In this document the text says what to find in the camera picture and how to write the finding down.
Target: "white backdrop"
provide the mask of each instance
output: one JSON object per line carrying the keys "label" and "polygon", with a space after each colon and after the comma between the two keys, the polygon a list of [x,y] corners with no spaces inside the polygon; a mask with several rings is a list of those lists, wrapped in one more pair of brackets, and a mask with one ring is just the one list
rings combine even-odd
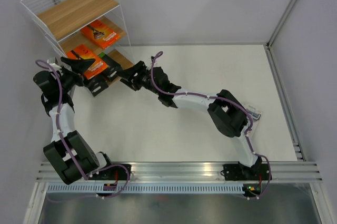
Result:
{"label": "white backdrop", "polygon": [[[134,58],[158,59],[171,82],[189,91],[229,90],[240,102],[263,111],[252,137],[271,161],[296,155],[262,45],[139,46]],[[208,113],[163,106],[146,89],[117,82],[93,98],[82,87],[73,96],[75,128],[95,151],[113,161],[237,161],[232,140],[216,129]]]}
{"label": "white backdrop", "polygon": [[337,0],[299,0],[273,45],[303,151],[337,213]]}
{"label": "white backdrop", "polygon": [[289,0],[121,0],[135,44],[267,42]]}

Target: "metal rail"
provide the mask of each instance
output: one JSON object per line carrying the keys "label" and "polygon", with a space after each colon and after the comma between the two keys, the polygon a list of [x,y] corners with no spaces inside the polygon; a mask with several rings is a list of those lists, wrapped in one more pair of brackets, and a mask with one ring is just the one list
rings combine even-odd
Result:
{"label": "metal rail", "polygon": [[[136,183],[231,183],[220,174],[223,164],[237,162],[124,162],[132,166],[130,182]],[[321,174],[315,162],[271,162],[271,183],[320,183]],[[49,162],[39,168],[36,182],[62,182]],[[95,183],[96,181],[80,180]],[[235,183],[256,183],[237,181]]]}

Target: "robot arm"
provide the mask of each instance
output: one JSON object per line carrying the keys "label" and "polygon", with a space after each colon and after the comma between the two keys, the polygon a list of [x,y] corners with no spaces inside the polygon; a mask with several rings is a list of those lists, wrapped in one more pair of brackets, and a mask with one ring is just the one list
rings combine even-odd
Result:
{"label": "robot arm", "polygon": [[53,122],[53,136],[51,143],[43,148],[43,152],[51,163],[60,178],[66,183],[71,184],[82,177],[74,161],[69,157],[65,145],[62,143],[59,132],[62,132],[64,141],[72,151],[78,164],[85,174],[103,168],[108,163],[108,157],[103,153],[94,153],[89,145],[83,140],[81,135],[75,130],[74,125],[74,104],[68,92],[74,85],[83,86],[83,79],[78,74],[52,64],[57,69],[58,77],[62,85],[62,102],[60,112],[57,112],[60,90],[54,75],[49,71],[38,72],[33,80],[40,87],[43,94],[42,104],[48,116]]}
{"label": "robot arm", "polygon": [[[48,161],[66,184],[71,184],[103,167],[105,167],[105,171],[100,174],[101,180],[112,180],[113,172],[118,171],[108,168],[108,166],[112,165],[108,156],[103,152],[94,153],[75,130],[74,126],[74,105],[68,92],[75,85],[83,86],[81,75],[91,66],[93,60],[71,60],[63,57],[62,61],[70,65],[72,71],[56,64],[50,64],[57,69],[57,75],[62,87],[62,101],[59,112],[60,87],[54,76],[55,73],[40,71],[34,76],[34,82],[43,92],[41,96],[42,104],[53,122],[51,143],[45,146],[43,151]],[[178,93],[187,91],[171,83],[161,67],[154,67],[153,78],[157,87],[162,90],[159,91],[152,84],[151,71],[146,68],[145,63],[142,61],[127,70],[119,71],[117,74],[121,77],[121,82],[132,90],[137,91],[144,87],[157,94],[158,100],[167,107],[190,108],[207,112],[216,128],[224,136],[233,139],[233,144],[239,156],[240,173],[244,175],[243,179],[249,179],[256,175],[262,160],[252,153],[246,141],[245,132],[248,124],[246,114],[237,107],[240,103],[229,91],[221,90],[217,94],[194,93],[194,95],[181,95]],[[219,97],[220,100],[205,98],[205,96],[211,95]],[[122,166],[123,169],[127,169],[130,172],[131,166],[129,164],[123,164]]]}
{"label": "robot arm", "polygon": [[[247,129],[247,117],[243,111],[229,102],[218,99],[206,99],[202,96],[218,96],[239,104],[239,101],[227,90],[219,93],[196,93],[197,95],[167,95],[159,92],[151,82],[151,72],[144,62],[140,61],[133,67],[118,72],[121,82],[132,90],[140,90],[141,87],[158,95],[158,100],[167,107],[190,108],[207,112],[213,120],[216,128],[226,137],[232,138],[232,142],[239,156],[239,163],[248,173],[254,173],[261,164],[261,158],[254,155],[245,138]],[[171,83],[161,67],[153,68],[153,76],[156,85],[168,93],[185,93],[187,90]]]}

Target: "purple cable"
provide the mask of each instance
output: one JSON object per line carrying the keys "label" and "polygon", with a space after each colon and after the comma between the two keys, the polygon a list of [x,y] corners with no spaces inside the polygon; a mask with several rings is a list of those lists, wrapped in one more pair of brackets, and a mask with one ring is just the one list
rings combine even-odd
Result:
{"label": "purple cable", "polygon": [[[130,181],[130,173],[128,172],[127,168],[124,167],[121,164],[111,164],[111,165],[109,165],[105,168],[100,169],[99,171],[107,170],[107,169],[113,168],[113,167],[121,167],[125,170],[125,173],[127,175],[126,182],[118,192],[116,192],[114,194],[111,194],[111,195],[108,195],[108,196],[99,196],[100,198],[103,198],[103,197],[104,198],[114,198],[114,197],[118,196],[119,194],[121,194],[121,192],[125,189],[128,182]],[[117,186],[103,186],[103,189],[115,189],[116,187]],[[80,197],[77,197],[77,198],[71,198],[71,199],[66,199],[66,200],[53,200],[49,197],[49,193],[46,193],[46,199],[51,203],[66,203],[66,202],[69,202],[69,201],[72,201],[72,200],[84,199],[84,198],[96,198],[96,195],[83,195],[83,196],[80,196]]]}
{"label": "purple cable", "polygon": [[[173,96],[179,96],[179,95],[194,95],[194,96],[200,96],[202,98],[205,98],[205,99],[219,99],[219,100],[222,100],[222,101],[225,101],[225,102],[228,102],[234,106],[236,106],[237,108],[239,108],[241,111],[244,112],[244,114],[247,116],[247,118],[249,119],[249,126],[248,128],[246,129],[246,131],[244,132],[245,135],[247,135],[247,133],[251,130],[251,128],[253,127],[253,118],[251,117],[251,115],[248,113],[248,111],[243,108],[242,106],[240,106],[239,104],[233,102],[232,100],[229,100],[229,99],[225,99],[225,98],[222,98],[220,96],[207,96],[207,95],[204,95],[204,94],[200,94],[200,93],[195,93],[195,92],[177,92],[177,93],[172,93],[172,92],[166,92],[166,91],[163,91],[161,90],[157,84],[155,83],[154,81],[154,76],[153,76],[153,68],[154,68],[154,63],[156,62],[156,60],[163,55],[163,51],[159,51],[155,56],[154,58],[152,59],[152,64],[151,64],[151,82],[152,82],[152,85],[161,93],[163,94],[166,94],[166,95],[173,95]],[[270,184],[270,180],[271,180],[271,169],[270,169],[270,163],[269,163],[269,160],[268,158],[265,156],[265,155],[262,155],[262,154],[257,154],[254,152],[254,149],[253,149],[253,146],[252,146],[252,143],[249,139],[248,136],[246,136],[246,139],[247,139],[247,143],[249,145],[249,148],[250,150],[252,151],[252,153],[257,156],[257,157],[261,157],[261,158],[264,158],[267,162],[267,165],[268,165],[268,169],[269,169],[269,177],[268,177],[268,181],[267,181],[267,184],[266,184],[266,187],[264,188],[264,190],[260,193],[259,196],[255,196],[255,197],[252,197],[250,199],[258,199],[258,197],[264,195],[265,191],[268,189],[269,187],[269,184]]]}
{"label": "purple cable", "polygon": [[80,164],[78,163],[78,161],[76,160],[76,158],[74,157],[72,151],[70,150],[69,146],[67,145],[67,143],[64,140],[62,131],[61,131],[61,126],[60,126],[60,111],[61,111],[61,104],[62,104],[62,85],[61,85],[61,80],[60,77],[58,75],[58,73],[56,72],[56,70],[54,70],[54,68],[52,66],[50,66],[46,61],[43,60],[36,60],[35,61],[36,65],[43,68],[43,69],[48,69],[51,70],[57,80],[58,83],[58,89],[59,89],[59,97],[58,97],[58,104],[57,104],[57,114],[56,114],[56,128],[58,130],[58,136],[60,137],[62,144],[64,145],[66,151],[68,152],[68,154],[70,155],[71,159],[74,161],[76,167],[78,168],[79,172],[81,173],[82,177],[87,180],[88,177],[86,176],[85,172],[82,170]]}
{"label": "purple cable", "polygon": [[127,186],[127,184],[130,181],[130,173],[128,172],[127,168],[124,167],[121,164],[118,164],[118,163],[111,164],[111,165],[109,165],[107,167],[104,167],[104,168],[100,169],[99,171],[104,171],[104,170],[110,169],[112,167],[121,167],[121,168],[123,168],[125,170],[125,173],[126,173],[126,181],[125,181],[125,184],[123,185],[123,187],[118,192],[116,192],[116,193],[114,193],[112,195],[109,195],[109,196],[104,196],[105,198],[114,198],[114,197],[118,196],[119,194],[121,194],[121,192],[125,189],[125,187]]}
{"label": "purple cable", "polygon": [[[67,145],[67,143],[64,140],[64,137],[63,137],[63,134],[62,134],[62,131],[61,131],[61,127],[60,127],[60,111],[61,111],[61,104],[62,104],[62,85],[61,85],[60,77],[58,76],[58,73],[56,72],[56,70],[54,70],[54,68],[52,66],[50,66],[46,61],[36,60],[35,63],[36,63],[37,66],[39,66],[39,67],[41,67],[41,68],[43,68],[45,70],[51,70],[53,72],[53,74],[55,75],[55,78],[56,78],[57,83],[58,83],[59,93],[60,93],[60,95],[58,97],[57,114],[56,114],[56,128],[58,130],[58,136],[60,136],[62,144],[64,145],[66,151],[69,153],[71,159],[74,161],[74,163],[75,163],[76,167],[78,168],[79,172],[81,173],[82,177],[85,180],[87,180],[88,179],[87,175],[85,174],[85,172],[81,168],[80,164],[78,163],[78,161],[76,160],[76,158],[72,154],[69,146]],[[125,170],[125,172],[126,172],[126,175],[127,175],[126,183],[123,185],[123,187],[120,189],[120,191],[118,191],[117,193],[113,194],[113,196],[112,196],[112,197],[116,197],[116,196],[118,196],[125,189],[126,185],[128,184],[128,182],[130,180],[130,174],[129,174],[127,168],[124,167],[123,165],[120,165],[120,164],[111,164],[108,167],[104,167],[104,168],[100,169],[99,171],[104,171],[104,170],[110,169],[112,167],[121,167],[121,168],[123,168]]]}

